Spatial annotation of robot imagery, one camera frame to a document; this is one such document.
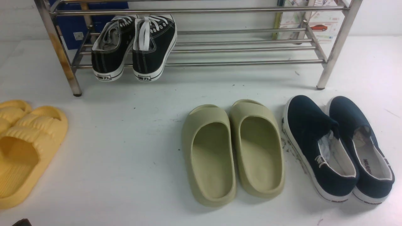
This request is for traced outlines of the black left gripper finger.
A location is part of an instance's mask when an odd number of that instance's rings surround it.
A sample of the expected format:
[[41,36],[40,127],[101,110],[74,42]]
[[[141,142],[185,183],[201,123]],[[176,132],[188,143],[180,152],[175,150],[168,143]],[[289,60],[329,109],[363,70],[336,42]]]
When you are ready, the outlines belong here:
[[21,219],[14,223],[12,226],[32,226],[28,219]]

